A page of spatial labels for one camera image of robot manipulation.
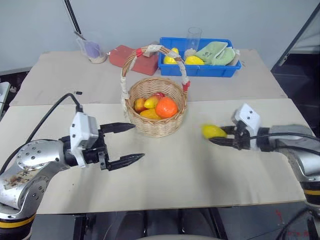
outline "red sponge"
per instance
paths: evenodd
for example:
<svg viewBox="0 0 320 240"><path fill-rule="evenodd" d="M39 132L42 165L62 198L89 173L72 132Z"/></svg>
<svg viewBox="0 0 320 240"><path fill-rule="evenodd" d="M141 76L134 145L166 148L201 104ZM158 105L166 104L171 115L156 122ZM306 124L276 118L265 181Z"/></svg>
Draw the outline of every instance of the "red sponge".
<svg viewBox="0 0 320 240"><path fill-rule="evenodd" d="M120 45L111 50L109 61L111 64L122 67L129 55L134 51L133 48ZM133 71L152 76L158 69L158 55L154 54L150 57L139 56L135 61Z"/></svg>

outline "glass cup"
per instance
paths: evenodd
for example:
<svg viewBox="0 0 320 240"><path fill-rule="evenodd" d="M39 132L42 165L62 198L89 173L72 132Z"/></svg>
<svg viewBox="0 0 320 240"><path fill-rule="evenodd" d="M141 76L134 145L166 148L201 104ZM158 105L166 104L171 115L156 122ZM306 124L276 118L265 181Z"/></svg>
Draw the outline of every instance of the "glass cup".
<svg viewBox="0 0 320 240"><path fill-rule="evenodd" d="M190 27L186 36L184 59L198 51L202 30L199 27Z"/></svg>

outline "yellow lemon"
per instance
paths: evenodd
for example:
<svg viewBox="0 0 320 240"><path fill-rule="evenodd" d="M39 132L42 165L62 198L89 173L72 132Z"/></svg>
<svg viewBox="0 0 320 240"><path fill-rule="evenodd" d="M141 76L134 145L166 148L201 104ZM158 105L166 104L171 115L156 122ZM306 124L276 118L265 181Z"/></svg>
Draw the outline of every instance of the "yellow lemon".
<svg viewBox="0 0 320 240"><path fill-rule="evenodd" d="M227 137L227 133L223 131L220 127L211 124L202 125L202 135L206 139L214 138L214 137Z"/></svg>
<svg viewBox="0 0 320 240"><path fill-rule="evenodd" d="M185 60L185 64L187 65L204 65L204 61L197 56L188 56Z"/></svg>
<svg viewBox="0 0 320 240"><path fill-rule="evenodd" d="M179 54L178 48L174 47L171 49L171 51L174 51L175 53ZM173 57L165 56L163 60L164 64L177 64L176 60Z"/></svg>

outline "wicker basket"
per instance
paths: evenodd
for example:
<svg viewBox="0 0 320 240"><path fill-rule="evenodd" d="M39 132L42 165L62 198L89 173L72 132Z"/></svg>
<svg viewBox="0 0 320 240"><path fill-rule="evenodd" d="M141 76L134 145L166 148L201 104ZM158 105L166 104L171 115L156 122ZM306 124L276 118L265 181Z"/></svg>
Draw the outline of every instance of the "wicker basket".
<svg viewBox="0 0 320 240"><path fill-rule="evenodd" d="M129 92L126 88L126 75L128 71L134 66L137 57L143 53L161 52L169 57L172 57L178 63L182 73L182 86L183 89L169 78L164 77L148 77L136 82ZM174 133L180 127L185 112L187 110L187 93L190 81L186 74L186 68L181 57L161 45L149 45L146 47L138 48L133 51L128 59L125 61L121 71L121 87L122 87L122 104L132 124L143 132L145 135L155 138L160 138ZM178 113L172 117L154 120L140 116L134 110L134 102L138 98L147 99L156 92L162 92L166 96L172 98L177 106Z"/></svg>

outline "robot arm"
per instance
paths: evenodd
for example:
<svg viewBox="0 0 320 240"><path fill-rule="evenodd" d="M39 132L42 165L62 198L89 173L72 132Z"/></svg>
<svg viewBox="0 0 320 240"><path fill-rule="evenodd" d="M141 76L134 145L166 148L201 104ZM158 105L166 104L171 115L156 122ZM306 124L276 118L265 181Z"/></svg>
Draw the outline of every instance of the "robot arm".
<svg viewBox="0 0 320 240"><path fill-rule="evenodd" d="M28 239L37 209L50 180L60 171L79 165L99 163L101 170L126 167L143 153L122 156L109 162L105 133L120 133L135 125L104 124L98 129L96 119L77 112L70 136L59 140L34 140L14 156L13 165L0 175L0 239Z"/></svg>
<svg viewBox="0 0 320 240"><path fill-rule="evenodd" d="M261 150L284 154L300 182L306 204L320 218L320 142L311 129L302 125L261 127L260 116L247 104L237 109L232 121L235 126L222 127L234 138L213 137L209 140L236 149Z"/></svg>

